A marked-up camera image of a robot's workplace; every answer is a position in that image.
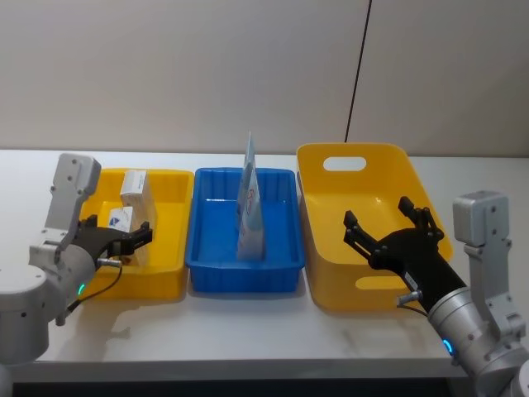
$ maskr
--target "white table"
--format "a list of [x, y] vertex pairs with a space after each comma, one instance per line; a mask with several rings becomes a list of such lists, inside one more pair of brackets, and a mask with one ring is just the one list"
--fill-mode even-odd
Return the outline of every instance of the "white table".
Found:
[[[103, 167], [196, 170], [241, 166], [242, 155], [93, 152]], [[50, 203], [58, 151], [0, 151], [2, 260], [22, 265]], [[258, 155], [257, 165], [296, 170], [294, 155]], [[452, 235], [454, 197], [508, 194], [512, 295], [529, 318], [529, 159], [413, 158]], [[468, 259], [452, 240], [452, 265], [468, 282]], [[13, 368], [15, 381], [128, 381], [315, 377], [463, 376], [425, 318], [405, 310], [334, 316], [312, 302], [307, 281], [278, 296], [196, 296], [178, 303], [92, 302], [66, 325], [50, 325], [50, 348]]]

